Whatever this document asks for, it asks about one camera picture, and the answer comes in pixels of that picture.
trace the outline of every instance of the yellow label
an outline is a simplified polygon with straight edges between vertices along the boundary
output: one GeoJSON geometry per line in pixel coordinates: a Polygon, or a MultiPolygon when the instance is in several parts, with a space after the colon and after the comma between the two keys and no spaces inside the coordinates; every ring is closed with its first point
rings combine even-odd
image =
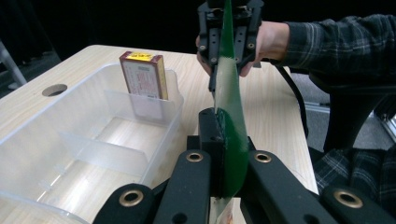
{"type": "Polygon", "coordinates": [[[151,61],[153,55],[149,53],[143,53],[143,52],[132,52],[130,55],[128,55],[126,58],[127,59],[133,59],[133,60],[139,60],[139,61],[145,61],[149,62],[151,61]]]}

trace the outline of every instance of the shirt sleeve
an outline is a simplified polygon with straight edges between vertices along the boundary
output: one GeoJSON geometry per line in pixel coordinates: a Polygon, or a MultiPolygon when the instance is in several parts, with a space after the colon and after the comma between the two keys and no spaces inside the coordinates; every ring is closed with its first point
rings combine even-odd
{"type": "Polygon", "coordinates": [[[287,54],[276,65],[325,74],[396,76],[396,17],[287,22],[287,54]]]}

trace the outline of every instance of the black mount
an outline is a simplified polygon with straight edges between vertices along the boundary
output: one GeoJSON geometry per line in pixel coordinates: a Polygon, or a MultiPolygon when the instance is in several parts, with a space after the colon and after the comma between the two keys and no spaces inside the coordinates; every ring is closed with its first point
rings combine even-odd
{"type": "MultiPolygon", "coordinates": [[[[210,197],[221,192],[224,145],[213,108],[201,111],[199,125],[200,134],[188,137],[168,180],[155,189],[139,184],[117,189],[93,223],[208,223],[210,197]]],[[[354,189],[328,187],[318,197],[276,155],[256,150],[251,141],[250,146],[246,180],[235,196],[248,224],[396,223],[354,189]]]]}
{"type": "MultiPolygon", "coordinates": [[[[233,1],[233,48],[238,73],[256,57],[256,38],[262,24],[262,6],[261,0],[233,1]]],[[[204,63],[212,69],[209,81],[209,90],[212,92],[216,88],[223,8],[224,0],[206,1],[198,7],[200,24],[198,51],[204,63]]]]}

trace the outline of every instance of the plaid shirt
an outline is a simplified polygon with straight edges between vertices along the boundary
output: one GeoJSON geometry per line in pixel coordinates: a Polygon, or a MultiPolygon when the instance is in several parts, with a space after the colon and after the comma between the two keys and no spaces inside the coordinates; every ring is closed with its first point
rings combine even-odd
{"type": "Polygon", "coordinates": [[[325,74],[396,76],[396,17],[287,22],[290,42],[278,65],[325,74]]]}
{"type": "MultiPolygon", "coordinates": [[[[328,75],[396,76],[396,17],[288,22],[290,44],[277,65],[328,75]]],[[[334,149],[314,164],[319,193],[329,185],[358,189],[396,217],[396,146],[334,149]]]]}
{"type": "Polygon", "coordinates": [[[396,218],[396,146],[334,149],[314,164],[319,194],[329,185],[358,189],[396,218]]]}

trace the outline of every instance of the finger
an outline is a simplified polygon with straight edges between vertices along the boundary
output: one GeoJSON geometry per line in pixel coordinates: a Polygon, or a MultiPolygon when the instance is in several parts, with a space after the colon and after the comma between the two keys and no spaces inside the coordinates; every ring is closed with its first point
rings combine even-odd
{"type": "Polygon", "coordinates": [[[207,72],[208,75],[212,74],[212,69],[210,69],[210,66],[205,63],[201,57],[201,54],[197,52],[197,60],[201,64],[201,66],[204,68],[204,70],[207,72]]]}
{"type": "Polygon", "coordinates": [[[199,47],[199,41],[200,41],[200,38],[199,38],[199,36],[197,36],[197,38],[195,39],[195,46],[197,48],[199,47]]]}
{"type": "Polygon", "coordinates": [[[241,73],[239,74],[240,77],[245,77],[248,75],[251,67],[253,66],[254,62],[250,62],[247,63],[247,65],[245,65],[242,69],[241,69],[241,73]]]}

